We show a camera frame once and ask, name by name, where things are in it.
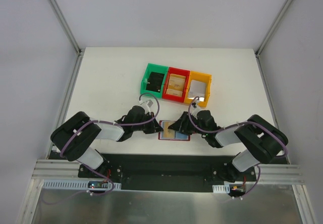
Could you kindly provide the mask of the red leather card holder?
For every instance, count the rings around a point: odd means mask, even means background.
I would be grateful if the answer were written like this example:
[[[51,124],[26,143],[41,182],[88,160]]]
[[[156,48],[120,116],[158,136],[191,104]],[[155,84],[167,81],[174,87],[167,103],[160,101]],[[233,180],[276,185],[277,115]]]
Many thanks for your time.
[[[168,129],[170,125],[172,125],[174,121],[169,120],[161,120],[159,125],[163,128],[162,132],[158,133],[158,140],[163,141],[190,141],[190,136],[185,135],[179,132],[176,132],[172,129]]]

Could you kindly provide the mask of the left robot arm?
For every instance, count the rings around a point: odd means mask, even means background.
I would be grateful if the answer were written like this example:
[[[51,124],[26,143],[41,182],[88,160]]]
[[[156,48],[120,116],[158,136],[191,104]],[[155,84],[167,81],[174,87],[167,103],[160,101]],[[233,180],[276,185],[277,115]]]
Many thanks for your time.
[[[112,124],[91,120],[80,111],[54,130],[50,140],[60,150],[61,157],[88,166],[95,178],[102,178],[110,176],[110,163],[91,147],[92,142],[102,139],[123,142],[137,131],[144,134],[163,131],[148,107],[136,105]]]

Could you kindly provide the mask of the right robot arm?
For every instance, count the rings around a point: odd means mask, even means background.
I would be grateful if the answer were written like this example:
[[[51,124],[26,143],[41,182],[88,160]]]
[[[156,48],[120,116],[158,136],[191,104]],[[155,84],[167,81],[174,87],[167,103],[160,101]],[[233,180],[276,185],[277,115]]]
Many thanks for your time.
[[[215,123],[209,110],[193,114],[185,111],[168,129],[184,135],[200,134],[213,148],[242,143],[246,149],[217,170],[218,178],[231,183],[244,177],[249,168],[270,163],[280,151],[286,151],[288,144],[287,136],[259,115],[224,129]]]

